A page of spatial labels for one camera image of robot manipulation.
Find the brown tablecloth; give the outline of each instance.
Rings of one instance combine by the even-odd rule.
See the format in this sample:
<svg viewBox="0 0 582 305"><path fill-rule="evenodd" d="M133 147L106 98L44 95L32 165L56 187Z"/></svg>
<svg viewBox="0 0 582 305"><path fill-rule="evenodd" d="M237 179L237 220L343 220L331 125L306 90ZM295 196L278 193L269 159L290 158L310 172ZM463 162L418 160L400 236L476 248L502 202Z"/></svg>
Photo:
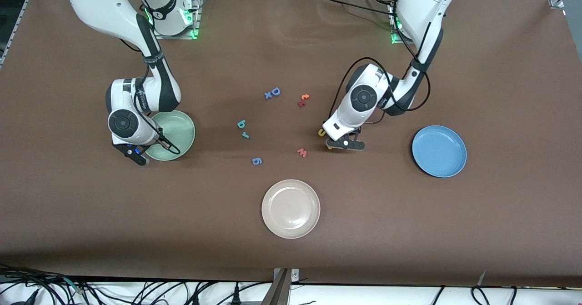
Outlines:
<svg viewBox="0 0 582 305"><path fill-rule="evenodd" d="M364 127L363 152L328 151L316 133L349 65L372 56L402 75L410 61L386 20L328 0L210 0L199 39L161 42L195 143L143 168L111 147L104 103L141 56L67 0L31 0L0 70L0 258L75 275L268 280L295 266L312 282L473 285L487 270L485 284L580 285L582 65L562 11L454 0L426 106ZM426 125L464 139L457 176L414 163ZM260 210L291 178L322 207L297 240Z"/></svg>

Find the white floor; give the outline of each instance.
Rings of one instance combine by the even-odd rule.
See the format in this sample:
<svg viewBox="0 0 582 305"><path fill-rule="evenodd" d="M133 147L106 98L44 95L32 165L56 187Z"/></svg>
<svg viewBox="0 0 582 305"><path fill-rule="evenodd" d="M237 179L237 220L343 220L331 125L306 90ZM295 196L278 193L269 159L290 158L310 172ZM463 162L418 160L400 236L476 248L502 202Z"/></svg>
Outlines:
<svg viewBox="0 0 582 305"><path fill-rule="evenodd" d="M165 285L148 296L144 305L151 305L154 299L166 291L175 282ZM250 283L241 283L240 287ZM132 301L143 288L143 282L95 283L90 284L114 297ZM221 282L206 289L200 295L200 305L216 305L233 292L235 283ZM241 301L260 301L265 296L270 284L258 285L241 292ZM169 305L182 305L195 290L196 283L187 283L187 288L179 286L168 292L162 299ZM36 287L17 285L0 295L0 304L10 305L17 301L25 301ZM508 305L513 291L509 288L483 288L491 305ZM315 301L314 305L431 305L439 287L405 287L405 286L291 286L289 305L304 305ZM65 293L59 294L66 302ZM485 304L477 292L477 299ZM85 304L81 295L75 295L76 304ZM121 305L120 301L101 297L104 305ZM89 297L92 305L98 302ZM158 304L167 305L165 301ZM582 303L582 290L558 289L518 289L514 305L579 305ZM38 293L35 305L52 305L52 299L46 290ZM470 288L445 288L437 305L477 305L471 297Z"/></svg>

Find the plate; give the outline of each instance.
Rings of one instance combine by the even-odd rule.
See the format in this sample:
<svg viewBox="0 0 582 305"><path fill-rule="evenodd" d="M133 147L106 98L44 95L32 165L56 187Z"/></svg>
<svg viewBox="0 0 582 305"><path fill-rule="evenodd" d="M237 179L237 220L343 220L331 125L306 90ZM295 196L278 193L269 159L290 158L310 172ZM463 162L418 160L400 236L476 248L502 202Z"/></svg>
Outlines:
<svg viewBox="0 0 582 305"><path fill-rule="evenodd" d="M429 125L416 133L412 155L424 172L435 177L452 177L467 162L467 148L461 137L442 125Z"/></svg>
<svg viewBox="0 0 582 305"><path fill-rule="evenodd" d="M307 235L320 219L320 199L303 181L275 183L262 200L262 219L275 235L297 239Z"/></svg>
<svg viewBox="0 0 582 305"><path fill-rule="evenodd" d="M173 154L162 145L154 144L145 151L149 157L154 160L176 160L190 149L194 143L196 129L194 122L187 114L173 110L172 112L160 112L151 118L164 129L164 137L180 149L180 154Z"/></svg>

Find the beige plate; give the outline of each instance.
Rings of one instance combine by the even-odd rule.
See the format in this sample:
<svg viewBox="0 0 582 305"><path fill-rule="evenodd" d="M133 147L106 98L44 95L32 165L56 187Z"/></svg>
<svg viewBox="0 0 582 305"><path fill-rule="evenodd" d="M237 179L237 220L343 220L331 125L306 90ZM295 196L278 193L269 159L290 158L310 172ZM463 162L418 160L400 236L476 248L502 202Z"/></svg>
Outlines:
<svg viewBox="0 0 582 305"><path fill-rule="evenodd" d="M307 183L275 183L262 200L262 219L275 235L296 239L307 235L320 219L320 199Z"/></svg>

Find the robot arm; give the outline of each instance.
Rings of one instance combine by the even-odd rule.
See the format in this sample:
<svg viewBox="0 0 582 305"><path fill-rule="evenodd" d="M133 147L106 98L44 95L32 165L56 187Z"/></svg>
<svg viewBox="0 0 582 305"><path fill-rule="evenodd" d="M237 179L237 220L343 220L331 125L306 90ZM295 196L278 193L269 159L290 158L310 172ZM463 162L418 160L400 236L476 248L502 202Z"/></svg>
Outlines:
<svg viewBox="0 0 582 305"><path fill-rule="evenodd" d="M148 146L160 142L169 148L158 125L141 114L171 112L181 101L180 88L148 20L138 14L127 0L70 2L79 19L89 27L137 46L153 74L153 77L117 79L108 88L105 102L110 113L108 126L113 144Z"/></svg>
<svg viewBox="0 0 582 305"><path fill-rule="evenodd" d="M151 19L156 32L173 36L183 32L192 24L192 16L186 15L192 8L192 0L141 0L151 7Z"/></svg>
<svg viewBox="0 0 582 305"><path fill-rule="evenodd" d="M416 58L402 80L372 64L356 69L347 84L346 96L323 124L331 138L327 143L329 147L362 150L363 143L358 144L347 136L358 130L376 107L391 116L405 113L402 108L410 108L424 73L440 46L442 18L451 1L398 0L396 14L402 24L401 31L419 49Z"/></svg>

